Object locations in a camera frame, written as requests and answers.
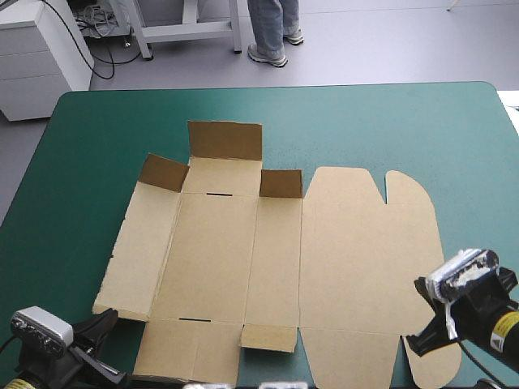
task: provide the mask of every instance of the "white cabinet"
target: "white cabinet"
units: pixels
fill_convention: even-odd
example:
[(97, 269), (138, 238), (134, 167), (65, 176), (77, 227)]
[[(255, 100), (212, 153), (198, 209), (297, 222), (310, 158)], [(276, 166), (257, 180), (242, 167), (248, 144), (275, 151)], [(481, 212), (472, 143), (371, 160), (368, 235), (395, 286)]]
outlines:
[[(93, 66), (66, 0), (47, 1)], [(19, 0), (0, 11), (0, 110), (8, 120), (49, 117), (63, 93), (87, 91), (91, 78), (65, 26), (43, 2)]]

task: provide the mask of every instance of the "jeans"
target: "jeans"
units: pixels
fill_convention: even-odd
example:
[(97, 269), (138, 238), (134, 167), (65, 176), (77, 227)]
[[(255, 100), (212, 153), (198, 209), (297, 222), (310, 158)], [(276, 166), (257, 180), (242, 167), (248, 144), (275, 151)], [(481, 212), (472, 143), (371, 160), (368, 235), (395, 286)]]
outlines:
[(298, 0), (247, 0), (258, 52), (269, 58), (285, 56), (283, 36), (299, 30)]

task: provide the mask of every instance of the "yellow label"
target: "yellow label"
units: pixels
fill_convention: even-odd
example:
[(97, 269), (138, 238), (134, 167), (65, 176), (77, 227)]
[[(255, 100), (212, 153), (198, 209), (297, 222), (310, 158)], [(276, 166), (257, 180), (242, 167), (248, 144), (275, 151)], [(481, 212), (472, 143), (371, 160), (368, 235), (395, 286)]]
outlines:
[(33, 385), (20, 378), (13, 379), (4, 389), (36, 389)]
[(495, 324), (494, 331), (492, 332), (501, 338), (506, 338), (506, 335), (508, 335), (513, 326), (518, 323), (519, 312), (508, 312), (507, 314), (501, 316), (501, 318)]

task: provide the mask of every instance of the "flattened cardboard box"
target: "flattened cardboard box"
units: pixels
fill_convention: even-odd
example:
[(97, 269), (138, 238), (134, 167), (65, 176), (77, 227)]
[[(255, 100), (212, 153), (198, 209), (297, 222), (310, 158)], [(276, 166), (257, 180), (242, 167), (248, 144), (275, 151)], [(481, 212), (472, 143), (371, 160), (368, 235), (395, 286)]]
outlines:
[[(386, 204), (366, 170), (319, 168), (303, 201), (300, 170), (262, 170), (261, 125), (189, 131), (189, 166), (145, 161), (93, 308), (147, 322), (134, 373), (235, 383), (240, 346), (293, 352), (300, 327), (319, 387), (388, 387), (431, 318), (413, 280), (443, 261), (427, 193), (390, 172)], [(421, 387), (457, 372), (440, 352), (410, 358)]]

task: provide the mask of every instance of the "person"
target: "person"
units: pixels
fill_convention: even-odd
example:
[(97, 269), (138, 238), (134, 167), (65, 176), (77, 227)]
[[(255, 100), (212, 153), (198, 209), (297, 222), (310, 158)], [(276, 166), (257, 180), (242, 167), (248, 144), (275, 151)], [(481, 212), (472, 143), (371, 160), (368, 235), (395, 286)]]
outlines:
[(288, 62), (283, 39), (291, 45), (303, 42), (298, 0), (247, 0), (247, 5), (255, 38), (247, 49), (249, 57), (283, 67)]

